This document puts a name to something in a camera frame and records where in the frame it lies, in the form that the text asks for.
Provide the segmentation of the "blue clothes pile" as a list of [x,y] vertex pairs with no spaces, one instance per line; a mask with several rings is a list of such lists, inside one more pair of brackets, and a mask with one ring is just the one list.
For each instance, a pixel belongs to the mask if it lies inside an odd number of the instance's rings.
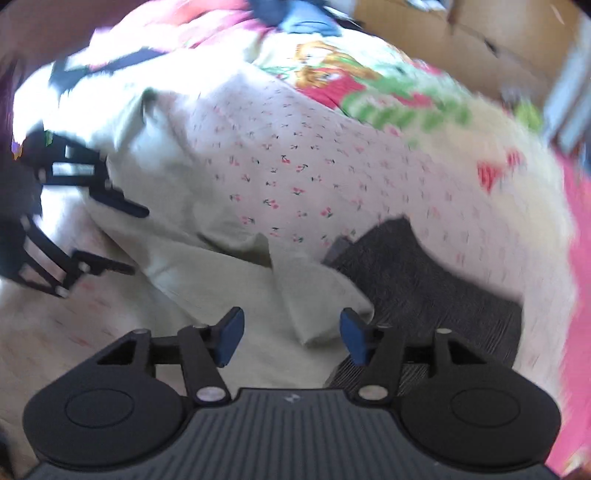
[[267,27],[287,34],[342,35],[342,29],[361,31],[360,24],[346,13],[321,0],[249,0],[249,9]]

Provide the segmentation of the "dark grey folded clothes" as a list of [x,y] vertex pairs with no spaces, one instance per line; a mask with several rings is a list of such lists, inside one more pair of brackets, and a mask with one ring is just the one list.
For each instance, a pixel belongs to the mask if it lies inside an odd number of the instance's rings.
[[356,241],[335,241],[324,264],[349,277],[375,307],[372,322],[410,337],[448,328],[504,366],[514,365],[522,306],[460,278],[421,246],[401,217]]

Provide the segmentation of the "light green pants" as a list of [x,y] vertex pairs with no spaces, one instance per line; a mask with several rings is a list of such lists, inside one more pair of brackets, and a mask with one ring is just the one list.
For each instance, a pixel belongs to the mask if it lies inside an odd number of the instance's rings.
[[247,231],[173,130],[169,100],[140,92],[91,141],[148,216],[89,202],[91,218],[189,320],[205,326],[242,308],[245,334],[223,376],[231,389],[322,385],[345,354],[342,310],[370,320],[372,303],[341,273]]

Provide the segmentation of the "cherry print bed sheet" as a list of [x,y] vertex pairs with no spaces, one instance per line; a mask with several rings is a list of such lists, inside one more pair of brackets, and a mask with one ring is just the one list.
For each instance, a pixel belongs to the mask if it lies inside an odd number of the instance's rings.
[[[140,7],[81,42],[102,1],[16,1],[1,15],[1,54],[25,83],[15,134],[37,121],[90,144],[146,89],[170,98],[181,143],[204,162],[247,231],[322,264],[406,215],[449,270],[522,306],[515,369],[558,401],[551,455],[590,461],[590,303],[581,226],[590,190],[500,107],[413,67],[361,33],[338,39],[264,33],[235,7],[202,15]],[[195,323],[91,218],[78,191],[48,190],[41,227],[65,247],[129,259],[132,278],[86,279],[65,301],[1,285],[1,427],[19,474],[34,465],[26,401],[134,327]]]

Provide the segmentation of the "wooden wardrobe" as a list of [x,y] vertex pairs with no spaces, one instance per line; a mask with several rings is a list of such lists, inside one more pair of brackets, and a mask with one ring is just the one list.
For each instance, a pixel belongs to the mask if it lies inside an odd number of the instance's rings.
[[421,11],[407,1],[356,3],[366,30],[499,100],[519,92],[541,107],[587,16],[572,1],[455,1]]

